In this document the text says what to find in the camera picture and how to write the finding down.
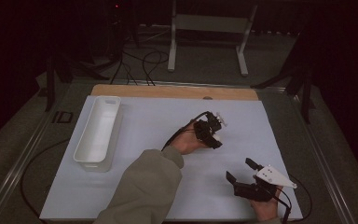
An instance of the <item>floor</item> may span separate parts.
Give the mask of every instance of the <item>floor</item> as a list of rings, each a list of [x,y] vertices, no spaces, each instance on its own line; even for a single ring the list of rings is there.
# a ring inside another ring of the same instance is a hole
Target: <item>floor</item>
[[[34,212],[40,212],[84,100],[95,84],[150,85],[153,81],[156,85],[249,88],[278,75],[296,42],[292,36],[251,34],[244,53],[249,76],[243,77],[235,53],[240,38],[182,32],[178,34],[175,71],[168,72],[168,31],[167,27],[141,27],[141,48],[129,40],[123,64],[101,71],[109,80],[94,80],[74,69],[72,83],[57,81],[57,101],[49,113],[44,111],[46,97],[36,94],[7,123],[0,132],[0,223],[40,222],[25,204],[24,196]],[[103,63],[105,58],[95,60]],[[44,88],[45,74],[38,81]],[[297,98],[282,91],[287,82],[282,80],[257,94],[268,112],[287,169],[302,179],[312,196],[310,203],[303,189],[296,191],[303,215],[312,209],[302,222],[358,223],[358,164],[351,149],[317,87],[312,88],[309,125],[298,115]],[[56,111],[73,112],[74,117],[69,123],[52,122]]]

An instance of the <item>desk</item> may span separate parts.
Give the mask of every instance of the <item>desk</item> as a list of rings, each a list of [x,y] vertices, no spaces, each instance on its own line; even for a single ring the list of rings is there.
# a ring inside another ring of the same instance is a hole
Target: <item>desk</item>
[[[243,34],[242,42],[236,47],[238,63],[241,75],[248,76],[243,51],[251,32],[253,19],[257,6],[254,5],[248,18],[212,17],[199,15],[186,15],[176,13],[176,0],[172,0],[172,26],[171,26],[171,47],[168,60],[168,71],[173,72],[176,60],[176,29],[215,31]]]
[[[73,153],[90,113],[92,99],[100,94],[122,97],[124,118],[112,169],[106,173],[85,172],[73,160]],[[212,97],[214,100],[200,100],[205,96]],[[110,202],[125,168],[144,149],[162,147],[172,133],[205,110],[221,112],[223,117],[226,116],[228,126],[219,132],[224,145],[216,150],[201,150],[185,156],[185,167],[182,169],[184,178],[167,220],[236,221],[253,218],[254,212],[247,201],[233,195],[233,189],[225,178],[226,170],[240,181],[248,183],[254,182],[252,175],[255,172],[245,167],[246,157],[262,164],[273,164],[284,174],[286,170],[264,107],[260,101],[257,101],[254,91],[106,85],[94,87],[91,96],[84,104],[40,217],[43,219],[96,218]],[[291,218],[301,218],[293,190],[285,189],[285,191],[293,205]],[[280,207],[281,215],[283,211],[284,208]]]

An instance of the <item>white tabletop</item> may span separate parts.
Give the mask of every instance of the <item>white tabletop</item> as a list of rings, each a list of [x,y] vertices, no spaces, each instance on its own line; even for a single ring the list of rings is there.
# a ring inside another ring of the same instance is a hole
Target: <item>white tabletop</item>
[[[255,182],[255,171],[244,163],[246,158],[271,164],[287,175],[262,102],[132,97],[121,98],[123,120],[112,168],[106,173],[86,172],[73,155],[94,98],[89,96],[84,104],[40,218],[96,218],[109,204],[124,170],[144,149],[161,149],[177,129],[204,111],[220,112],[228,124],[218,132],[223,145],[184,156],[183,179],[167,220],[254,218],[248,201],[234,196],[226,181],[230,171],[240,182]],[[302,218],[294,191],[283,191],[293,205],[290,218]],[[282,194],[281,199],[287,202]]]

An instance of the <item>person's left hand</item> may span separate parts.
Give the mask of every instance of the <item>person's left hand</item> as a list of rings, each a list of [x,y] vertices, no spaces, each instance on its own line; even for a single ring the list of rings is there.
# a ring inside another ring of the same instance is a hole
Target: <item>person's left hand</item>
[[[182,155],[190,154],[199,148],[208,148],[208,146],[197,139],[196,134],[194,133],[194,122],[191,123],[185,131],[173,139],[170,146],[178,149]]]

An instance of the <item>white bin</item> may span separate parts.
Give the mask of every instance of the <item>white bin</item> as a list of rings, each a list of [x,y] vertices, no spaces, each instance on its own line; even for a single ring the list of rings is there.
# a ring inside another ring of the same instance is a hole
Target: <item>white bin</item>
[[[120,98],[97,96],[74,159],[86,171],[107,172],[113,160],[122,114]]]

